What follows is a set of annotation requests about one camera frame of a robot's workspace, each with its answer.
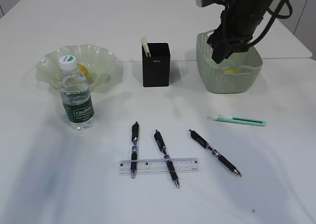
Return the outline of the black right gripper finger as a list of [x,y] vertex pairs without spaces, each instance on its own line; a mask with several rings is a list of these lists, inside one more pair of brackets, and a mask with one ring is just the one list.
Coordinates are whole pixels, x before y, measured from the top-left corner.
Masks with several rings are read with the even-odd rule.
[[229,58],[233,53],[231,47],[225,42],[221,42],[219,44],[213,44],[212,48],[213,48],[212,59],[217,64],[220,64],[224,59]]

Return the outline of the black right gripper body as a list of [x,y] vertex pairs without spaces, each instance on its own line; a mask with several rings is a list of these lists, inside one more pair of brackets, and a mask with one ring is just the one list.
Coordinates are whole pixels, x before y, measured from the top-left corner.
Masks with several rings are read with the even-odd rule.
[[213,31],[209,36],[207,43],[216,54],[230,54],[247,52],[250,48],[248,41],[251,38],[230,36],[227,30],[221,26]]

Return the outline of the black blue right robot arm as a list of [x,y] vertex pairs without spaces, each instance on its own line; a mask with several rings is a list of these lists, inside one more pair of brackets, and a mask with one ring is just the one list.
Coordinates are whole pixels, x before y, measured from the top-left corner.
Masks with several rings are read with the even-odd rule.
[[212,0],[225,6],[220,26],[207,43],[213,49],[212,60],[217,64],[233,53],[247,52],[255,45],[251,41],[257,26],[263,20],[273,0]]

